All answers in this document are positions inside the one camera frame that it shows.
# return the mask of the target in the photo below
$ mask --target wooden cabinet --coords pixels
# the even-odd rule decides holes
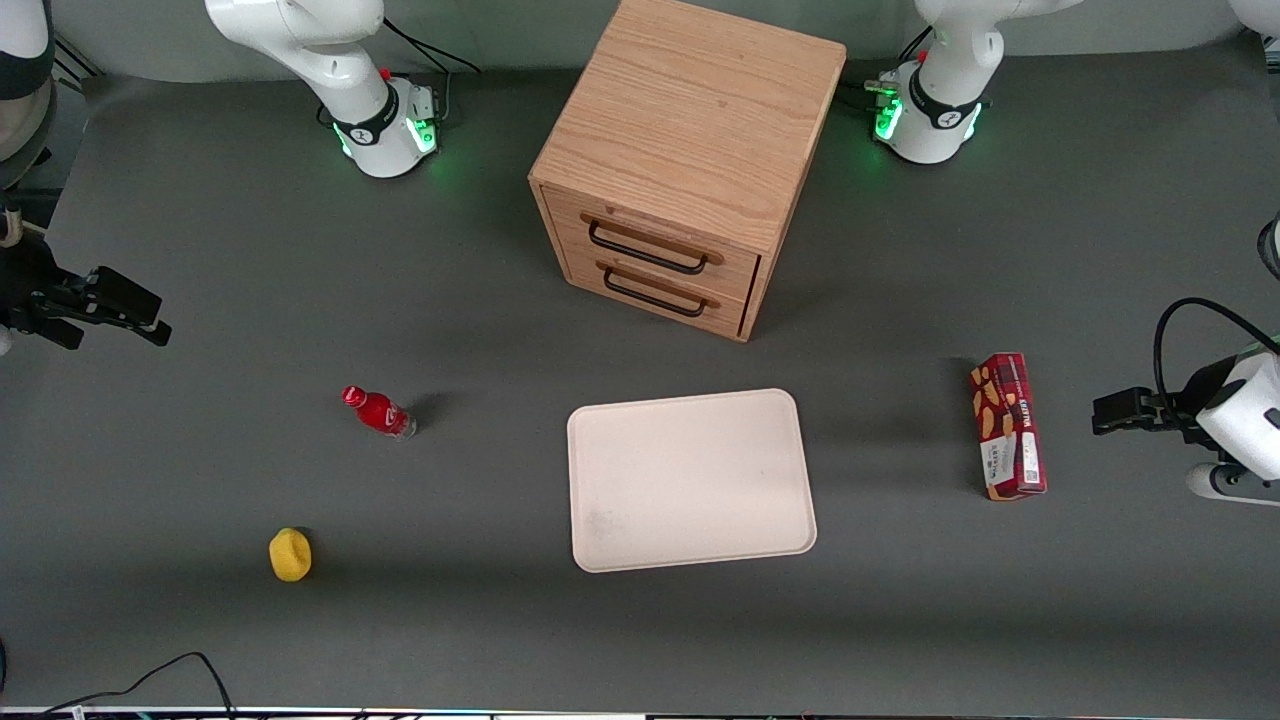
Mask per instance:
[[[529,174],[570,283],[751,334],[845,47],[622,0]]]

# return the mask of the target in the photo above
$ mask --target product label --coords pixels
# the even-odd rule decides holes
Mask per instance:
[[[1014,457],[1018,454],[1018,436],[988,439],[982,448],[982,466],[988,486],[998,486],[1014,479]]]
[[[1023,433],[1023,482],[1039,484],[1039,454],[1036,452],[1036,433]]]

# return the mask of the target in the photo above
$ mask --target green led light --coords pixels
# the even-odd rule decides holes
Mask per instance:
[[[982,102],[978,102],[978,106],[973,109],[973,119],[969,120],[969,129],[964,131],[965,140],[973,137],[973,131],[974,128],[978,127],[978,115],[980,114],[982,114]]]
[[[422,155],[435,150],[435,124],[430,120],[415,120],[413,118],[404,118],[404,126],[408,127],[408,132],[413,136],[413,142],[417,143],[417,149],[422,151]]]
[[[888,140],[893,137],[893,131],[897,129],[897,120],[902,117],[902,101],[897,97],[881,109],[879,114],[876,115],[876,135],[881,140]]]
[[[342,131],[338,129],[338,123],[333,124],[333,133],[338,136],[338,142],[342,143],[342,154],[351,158],[351,147],[347,147],[347,138],[342,136]]]

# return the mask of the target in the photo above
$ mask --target red box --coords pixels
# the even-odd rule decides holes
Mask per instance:
[[[969,373],[987,496],[1011,501],[1047,489],[1039,462],[1032,386],[1021,352],[998,352]]]

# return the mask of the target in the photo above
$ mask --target yellow sponge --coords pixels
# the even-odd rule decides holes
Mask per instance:
[[[275,533],[268,552],[271,556],[271,570],[285,583],[296,583],[311,570],[311,543],[294,528]]]

